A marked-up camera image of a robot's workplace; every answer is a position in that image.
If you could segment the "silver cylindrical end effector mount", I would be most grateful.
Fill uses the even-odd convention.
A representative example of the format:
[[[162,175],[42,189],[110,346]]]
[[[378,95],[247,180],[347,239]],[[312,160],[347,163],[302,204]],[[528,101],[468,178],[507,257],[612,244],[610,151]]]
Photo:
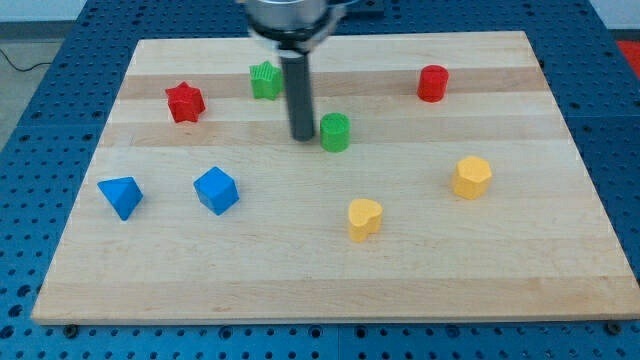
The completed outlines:
[[[347,13],[347,4],[328,0],[246,0],[249,33],[274,51],[310,53]]]

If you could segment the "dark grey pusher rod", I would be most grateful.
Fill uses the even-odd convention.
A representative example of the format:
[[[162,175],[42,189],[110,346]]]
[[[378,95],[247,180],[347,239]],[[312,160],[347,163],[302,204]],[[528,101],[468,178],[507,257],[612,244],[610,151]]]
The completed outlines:
[[[306,54],[282,50],[280,55],[290,135],[299,142],[315,135],[312,82]]]

